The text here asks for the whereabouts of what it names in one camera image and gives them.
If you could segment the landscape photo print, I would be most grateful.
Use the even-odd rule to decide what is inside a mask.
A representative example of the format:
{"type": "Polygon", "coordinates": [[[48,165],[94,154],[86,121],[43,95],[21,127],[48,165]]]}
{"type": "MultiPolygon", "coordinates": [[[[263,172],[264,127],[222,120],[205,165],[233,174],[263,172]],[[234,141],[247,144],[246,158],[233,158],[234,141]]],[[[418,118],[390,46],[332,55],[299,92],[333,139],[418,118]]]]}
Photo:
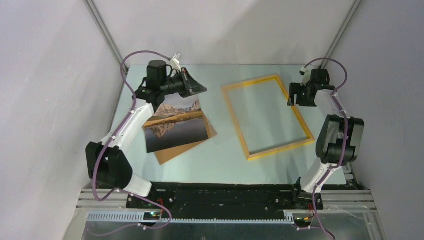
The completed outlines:
{"type": "Polygon", "coordinates": [[[148,153],[202,142],[213,136],[197,95],[167,95],[143,129],[148,153]]]}

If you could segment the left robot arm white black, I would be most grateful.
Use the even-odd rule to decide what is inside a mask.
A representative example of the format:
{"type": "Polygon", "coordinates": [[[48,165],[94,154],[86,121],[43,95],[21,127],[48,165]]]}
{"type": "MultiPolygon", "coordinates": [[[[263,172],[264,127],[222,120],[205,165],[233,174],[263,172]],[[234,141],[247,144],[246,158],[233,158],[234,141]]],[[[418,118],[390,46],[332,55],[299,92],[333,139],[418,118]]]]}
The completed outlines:
{"type": "Polygon", "coordinates": [[[153,208],[158,194],[151,190],[152,182],[134,173],[126,151],[166,96],[178,94],[188,98],[207,92],[207,88],[174,60],[152,60],[146,67],[142,84],[130,92],[132,102],[120,123],[102,140],[86,146],[88,176],[93,185],[101,183],[138,195],[138,201],[145,208],[153,208]]]}

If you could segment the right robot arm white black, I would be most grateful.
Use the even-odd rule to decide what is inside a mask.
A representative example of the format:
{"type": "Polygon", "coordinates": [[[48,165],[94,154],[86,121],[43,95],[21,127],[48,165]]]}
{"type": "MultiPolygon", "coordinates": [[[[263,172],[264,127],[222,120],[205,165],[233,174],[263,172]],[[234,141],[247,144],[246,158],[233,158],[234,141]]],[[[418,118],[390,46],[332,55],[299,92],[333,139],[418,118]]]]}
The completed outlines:
{"type": "Polygon", "coordinates": [[[330,176],[357,159],[365,122],[349,116],[326,69],[302,67],[300,83],[289,86],[288,106],[317,107],[324,122],[315,144],[316,160],[293,186],[291,204],[304,209],[317,200],[330,176]]]}

